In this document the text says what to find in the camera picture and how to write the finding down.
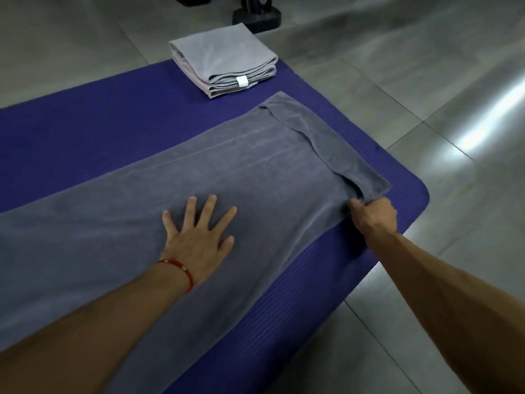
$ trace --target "left hand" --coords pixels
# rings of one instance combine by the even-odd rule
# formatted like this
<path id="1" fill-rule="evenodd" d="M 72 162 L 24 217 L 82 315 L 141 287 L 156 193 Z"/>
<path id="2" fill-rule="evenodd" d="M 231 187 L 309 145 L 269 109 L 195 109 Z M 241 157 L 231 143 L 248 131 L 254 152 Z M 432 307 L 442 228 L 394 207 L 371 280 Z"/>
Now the left hand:
<path id="1" fill-rule="evenodd" d="M 173 224 L 170 212 L 167 210 L 162 212 L 162 222 L 166 228 L 167 240 L 164 251 L 161 253 L 161 259 L 174 258 L 184 264 L 192 274 L 195 284 L 204 282 L 233 248 L 233 236 L 226 238 L 220 245 L 219 240 L 221 234 L 235 217 L 237 208 L 232 207 L 228 210 L 217 225 L 210 230 L 208 224 L 216 202 L 217 197 L 210 195 L 200 214 L 199 222 L 195 225 L 197 198 L 190 197 L 186 205 L 184 225 L 180 232 Z"/>

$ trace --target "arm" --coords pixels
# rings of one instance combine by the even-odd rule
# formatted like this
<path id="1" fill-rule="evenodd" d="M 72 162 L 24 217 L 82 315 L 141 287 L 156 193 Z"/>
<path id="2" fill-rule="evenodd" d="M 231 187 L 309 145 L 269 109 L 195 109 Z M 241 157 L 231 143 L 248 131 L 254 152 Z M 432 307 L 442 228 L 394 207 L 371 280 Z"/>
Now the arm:
<path id="1" fill-rule="evenodd" d="M 235 216 L 230 209 L 213 230 L 210 196 L 195 226 L 194 197 L 189 198 L 179 233 L 165 211 L 167 242 L 161 259 L 175 258 L 199 284 L 217 269 L 233 247 L 220 246 L 221 233 Z M 99 392 L 127 353 L 155 321 L 188 289 L 186 273 L 155 264 L 128 284 L 84 305 L 0 353 L 0 391 L 8 394 Z"/>
<path id="2" fill-rule="evenodd" d="M 437 348 L 473 393 L 525 392 L 525 305 L 396 233 L 386 198 L 352 219 Z"/>

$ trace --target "hand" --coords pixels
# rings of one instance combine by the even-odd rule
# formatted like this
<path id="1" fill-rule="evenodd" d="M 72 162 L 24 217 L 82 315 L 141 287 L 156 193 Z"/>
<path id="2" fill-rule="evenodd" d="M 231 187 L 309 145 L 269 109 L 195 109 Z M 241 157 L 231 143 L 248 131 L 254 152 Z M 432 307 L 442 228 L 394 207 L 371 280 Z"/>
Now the hand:
<path id="1" fill-rule="evenodd" d="M 387 198 L 379 198 L 368 204 L 357 199 L 347 202 L 355 227 L 364 235 L 365 239 L 377 228 L 390 232 L 397 230 L 397 211 Z"/>
<path id="2" fill-rule="evenodd" d="M 162 222 L 167 232 L 167 240 L 161 259 L 174 258 L 184 264 L 192 274 L 195 284 L 205 281 L 213 271 L 223 262 L 232 250 L 233 236 L 230 236 L 219 245 L 221 234 L 237 213 L 237 208 L 232 207 L 220 219 L 212 230 L 208 229 L 213 208 L 217 202 L 215 195 L 210 195 L 200 214 L 200 219 L 195 225 L 195 205 L 197 198 L 192 196 L 186 205 L 184 225 L 179 232 L 171 220 L 170 213 L 162 212 Z"/>

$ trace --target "blue yoga mat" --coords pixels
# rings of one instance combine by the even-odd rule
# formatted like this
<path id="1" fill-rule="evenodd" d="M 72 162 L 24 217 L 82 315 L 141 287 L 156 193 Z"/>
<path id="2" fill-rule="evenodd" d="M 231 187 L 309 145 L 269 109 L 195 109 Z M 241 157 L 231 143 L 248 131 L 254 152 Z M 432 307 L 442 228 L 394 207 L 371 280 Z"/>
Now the blue yoga mat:
<path id="1" fill-rule="evenodd" d="M 177 145 L 279 91 L 393 185 L 387 196 L 404 232 L 428 205 L 426 187 L 282 61 L 276 77 L 213 100 L 165 61 L 0 110 L 0 212 Z M 166 393 L 264 389 L 376 262 L 349 220 L 326 232 Z"/>

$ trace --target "gray towel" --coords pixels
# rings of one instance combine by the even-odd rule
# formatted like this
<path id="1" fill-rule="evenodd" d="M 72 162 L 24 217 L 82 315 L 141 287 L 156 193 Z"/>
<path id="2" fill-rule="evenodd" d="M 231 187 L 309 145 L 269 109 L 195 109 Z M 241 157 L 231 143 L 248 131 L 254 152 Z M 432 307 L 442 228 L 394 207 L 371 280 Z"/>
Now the gray towel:
<path id="1" fill-rule="evenodd" d="M 250 88 L 276 73 L 277 55 L 243 24 L 170 41 L 170 49 L 175 63 L 210 98 Z"/>
<path id="2" fill-rule="evenodd" d="M 180 224 L 189 196 L 200 208 L 215 193 L 212 225 L 238 207 L 226 232 L 232 253 L 160 318 L 107 388 L 160 393 L 346 217 L 347 198 L 389 188 L 319 117 L 277 93 L 180 145 L 0 214 L 0 349 L 139 275 L 162 250 L 162 210 Z"/>

